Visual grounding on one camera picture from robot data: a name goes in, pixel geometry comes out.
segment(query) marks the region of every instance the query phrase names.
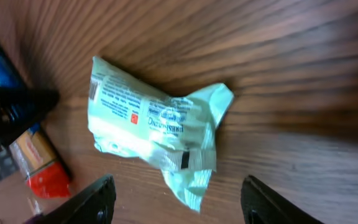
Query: red square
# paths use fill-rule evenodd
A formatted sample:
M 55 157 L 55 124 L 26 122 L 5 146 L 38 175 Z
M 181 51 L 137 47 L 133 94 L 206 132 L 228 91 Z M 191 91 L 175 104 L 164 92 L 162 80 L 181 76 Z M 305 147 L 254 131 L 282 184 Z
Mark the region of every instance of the red square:
M 137 114 L 132 114 L 131 122 L 134 123 L 134 124 L 137 124 Z

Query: mint green packet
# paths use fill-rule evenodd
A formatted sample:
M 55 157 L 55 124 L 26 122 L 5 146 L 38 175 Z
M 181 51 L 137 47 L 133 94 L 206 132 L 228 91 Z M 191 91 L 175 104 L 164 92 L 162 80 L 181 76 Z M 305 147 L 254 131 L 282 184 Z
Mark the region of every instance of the mint green packet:
M 96 149 L 160 169 L 175 196 L 200 212 L 216 171 L 215 129 L 233 98 L 223 83 L 171 97 L 93 57 L 88 127 Z

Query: brown wooden surface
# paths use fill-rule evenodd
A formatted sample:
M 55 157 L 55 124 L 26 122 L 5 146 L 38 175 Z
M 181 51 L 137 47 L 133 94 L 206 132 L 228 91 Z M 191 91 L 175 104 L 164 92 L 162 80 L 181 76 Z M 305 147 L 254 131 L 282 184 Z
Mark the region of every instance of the brown wooden surface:
M 75 186 L 114 175 L 113 223 L 244 223 L 248 174 L 322 222 L 358 223 L 358 0 L 0 1 L 0 43 L 30 85 L 60 91 L 45 129 Z M 236 94 L 200 215 L 158 170 L 94 149 L 96 54 L 175 96 Z M 0 217 L 28 218 L 26 194 L 19 174 L 1 182 Z

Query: red object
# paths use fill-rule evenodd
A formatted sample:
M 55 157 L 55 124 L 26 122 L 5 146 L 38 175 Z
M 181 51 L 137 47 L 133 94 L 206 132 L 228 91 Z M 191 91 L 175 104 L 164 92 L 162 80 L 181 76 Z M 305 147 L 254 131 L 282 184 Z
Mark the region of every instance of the red object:
M 56 161 L 36 172 L 26 181 L 33 193 L 40 198 L 69 197 L 69 183 L 65 170 Z
M 137 124 L 137 114 L 132 114 L 131 122 L 134 123 L 134 124 Z

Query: wood grain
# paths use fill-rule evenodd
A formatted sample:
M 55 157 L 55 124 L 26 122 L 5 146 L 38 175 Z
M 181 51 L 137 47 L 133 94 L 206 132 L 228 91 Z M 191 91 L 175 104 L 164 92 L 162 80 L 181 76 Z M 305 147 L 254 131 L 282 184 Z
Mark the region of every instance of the wood grain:
M 358 0 L 0 0 L 0 43 L 29 85 L 61 93 L 45 129 L 76 188 L 114 175 L 113 223 L 244 223 L 248 174 L 322 222 L 358 223 Z M 216 82 L 235 93 L 201 214 L 146 163 L 94 150 L 94 55 L 174 96 Z M 14 183 L 0 183 L 4 208 L 24 194 Z

